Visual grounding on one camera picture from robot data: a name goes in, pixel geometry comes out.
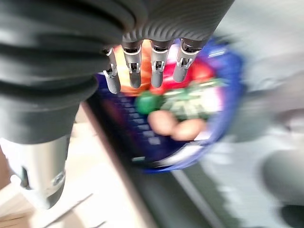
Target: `brown egg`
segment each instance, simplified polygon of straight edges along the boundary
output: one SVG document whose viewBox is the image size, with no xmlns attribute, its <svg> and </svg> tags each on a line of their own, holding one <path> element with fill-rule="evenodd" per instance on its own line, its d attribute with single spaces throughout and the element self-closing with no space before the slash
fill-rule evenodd
<svg viewBox="0 0 304 228">
<path fill-rule="evenodd" d="M 206 130 L 206 122 L 204 120 L 185 120 L 175 126 L 171 138 L 176 141 L 190 141 L 194 140 L 204 130 Z"/>
<path fill-rule="evenodd" d="M 171 135 L 172 130 L 178 122 L 171 112 L 158 110 L 149 114 L 148 123 L 155 133 L 160 135 Z"/>
</svg>

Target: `red object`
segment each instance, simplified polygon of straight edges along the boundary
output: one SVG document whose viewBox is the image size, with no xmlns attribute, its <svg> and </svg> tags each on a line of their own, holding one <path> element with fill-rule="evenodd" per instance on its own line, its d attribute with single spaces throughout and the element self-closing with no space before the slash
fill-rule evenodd
<svg viewBox="0 0 304 228">
<path fill-rule="evenodd" d="M 192 81 L 192 70 L 191 67 L 187 72 L 187 75 L 185 77 L 185 80 L 182 82 L 178 83 L 175 82 L 173 79 L 173 72 L 175 69 L 176 64 L 167 64 L 165 66 L 165 69 L 163 71 L 163 82 L 162 86 L 166 89 L 180 89 L 180 88 L 185 88 L 189 85 L 189 83 Z"/>
<path fill-rule="evenodd" d="M 214 70 L 200 60 L 194 61 L 190 69 L 192 69 L 193 81 L 198 83 L 206 82 L 214 77 Z"/>
<path fill-rule="evenodd" d="M 149 91 L 155 95 L 163 95 L 167 90 L 164 88 L 163 85 L 161 85 L 161 87 L 159 87 L 159 88 L 155 88 L 155 87 L 151 86 Z"/>
</svg>

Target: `blue bowl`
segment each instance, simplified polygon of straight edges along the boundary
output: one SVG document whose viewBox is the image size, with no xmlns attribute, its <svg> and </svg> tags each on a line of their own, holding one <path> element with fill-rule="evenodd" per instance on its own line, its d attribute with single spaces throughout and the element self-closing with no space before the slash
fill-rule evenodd
<svg viewBox="0 0 304 228">
<path fill-rule="evenodd" d="M 226 44 L 216 44 L 211 39 L 197 58 L 215 69 L 217 77 L 225 82 L 223 91 L 223 109 L 212 115 L 207 122 L 207 131 L 201 140 L 192 142 L 174 141 L 152 131 L 147 116 L 136 112 L 134 98 L 111 94 L 107 89 L 103 75 L 98 75 L 98 94 L 101 99 L 110 102 L 122 121 L 118 123 L 130 136 L 132 143 L 139 149 L 137 153 L 126 152 L 134 164 L 144 167 L 147 172 L 162 172 L 183 169 L 194 164 L 207 153 L 210 147 L 226 132 L 237 109 L 244 90 L 241 84 L 242 58 L 229 49 Z"/>
</svg>

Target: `green ball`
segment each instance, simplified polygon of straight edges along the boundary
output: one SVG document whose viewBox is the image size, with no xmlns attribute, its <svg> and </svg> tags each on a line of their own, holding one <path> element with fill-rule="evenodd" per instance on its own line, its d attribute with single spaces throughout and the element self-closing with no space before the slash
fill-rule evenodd
<svg viewBox="0 0 304 228">
<path fill-rule="evenodd" d="M 135 100 L 135 108 L 138 113 L 148 115 L 150 112 L 158 110 L 162 103 L 162 96 L 144 91 Z"/>
</svg>

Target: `robotic hand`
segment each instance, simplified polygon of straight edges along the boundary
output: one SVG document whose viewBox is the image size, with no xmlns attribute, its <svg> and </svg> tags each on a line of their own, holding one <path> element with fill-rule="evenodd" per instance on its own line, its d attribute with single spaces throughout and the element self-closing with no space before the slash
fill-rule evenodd
<svg viewBox="0 0 304 228">
<path fill-rule="evenodd" d="M 152 44 L 152 84 L 181 38 L 174 79 L 187 70 L 233 0 L 1 0 L 1 147 L 24 195 L 50 208 L 65 183 L 69 137 L 79 103 L 104 72 L 120 91 L 113 46 L 122 44 L 134 88 L 141 44 Z"/>
</svg>

